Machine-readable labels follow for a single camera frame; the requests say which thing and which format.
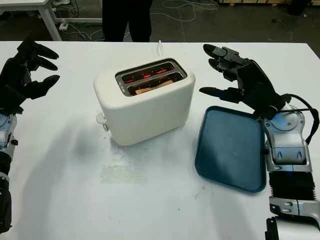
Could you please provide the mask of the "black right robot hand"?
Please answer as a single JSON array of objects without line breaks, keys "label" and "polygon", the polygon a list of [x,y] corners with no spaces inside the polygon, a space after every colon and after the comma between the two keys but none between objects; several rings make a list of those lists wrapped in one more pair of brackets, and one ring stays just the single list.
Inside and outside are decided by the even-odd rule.
[{"label": "black right robot hand", "polygon": [[216,87],[202,87],[199,90],[201,93],[226,102],[243,102],[255,110],[277,104],[277,94],[271,81],[254,60],[242,58],[237,51],[224,46],[204,44],[203,50],[210,56],[209,65],[221,73],[224,79],[236,81],[237,88],[229,87],[222,90]]}]

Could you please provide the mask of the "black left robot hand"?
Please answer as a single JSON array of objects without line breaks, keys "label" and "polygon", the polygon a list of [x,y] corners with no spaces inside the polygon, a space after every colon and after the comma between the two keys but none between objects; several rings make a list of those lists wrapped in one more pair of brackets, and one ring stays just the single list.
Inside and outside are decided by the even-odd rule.
[{"label": "black left robot hand", "polygon": [[49,60],[57,60],[59,55],[52,49],[26,38],[18,47],[17,54],[9,58],[0,73],[0,89],[12,101],[37,99],[45,96],[60,79],[51,75],[43,81],[32,80],[31,72],[39,67],[57,71],[58,67]]}]

